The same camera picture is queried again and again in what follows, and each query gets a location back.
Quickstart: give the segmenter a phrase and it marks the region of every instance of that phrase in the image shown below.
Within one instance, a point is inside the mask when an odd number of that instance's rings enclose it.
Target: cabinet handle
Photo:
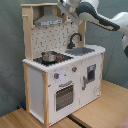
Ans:
[[[59,87],[66,87],[66,86],[70,85],[72,82],[73,82],[73,81],[70,80],[70,81],[69,81],[68,83],[66,83],[66,84],[61,84],[61,85],[59,85]]]
[[[82,87],[82,90],[85,90],[85,88],[86,88],[86,81],[87,81],[85,76],[83,76],[83,80],[84,80],[84,87]]]

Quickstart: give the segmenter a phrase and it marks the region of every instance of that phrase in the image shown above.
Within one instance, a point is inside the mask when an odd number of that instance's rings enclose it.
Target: knob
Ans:
[[[72,68],[72,71],[73,71],[73,72],[76,72],[76,71],[77,71],[77,67],[73,67],[73,68]]]
[[[55,78],[55,79],[59,79],[59,76],[60,76],[60,75],[59,75],[58,73],[55,73],[55,74],[54,74],[54,78]]]

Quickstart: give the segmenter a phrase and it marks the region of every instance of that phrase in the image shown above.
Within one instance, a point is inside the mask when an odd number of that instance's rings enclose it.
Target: toy sink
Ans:
[[[74,56],[82,56],[94,51],[95,51],[94,49],[90,49],[86,47],[78,47],[78,48],[68,49],[65,51],[65,53],[68,53]]]

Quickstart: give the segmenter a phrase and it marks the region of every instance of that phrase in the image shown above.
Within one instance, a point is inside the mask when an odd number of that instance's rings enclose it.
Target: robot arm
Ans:
[[[99,0],[59,0],[58,7],[71,20],[80,25],[82,21],[88,21],[109,31],[120,31],[123,36],[123,49],[128,57],[128,13],[121,12],[112,19],[104,17],[97,12]]]

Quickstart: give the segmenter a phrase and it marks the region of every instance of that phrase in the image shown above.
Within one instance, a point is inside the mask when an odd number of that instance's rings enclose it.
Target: table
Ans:
[[[23,109],[0,118],[0,128],[44,128],[38,120]],[[69,118],[64,118],[50,128],[81,128]]]
[[[128,118],[128,89],[102,81],[102,95],[71,114],[87,128],[115,128]]]

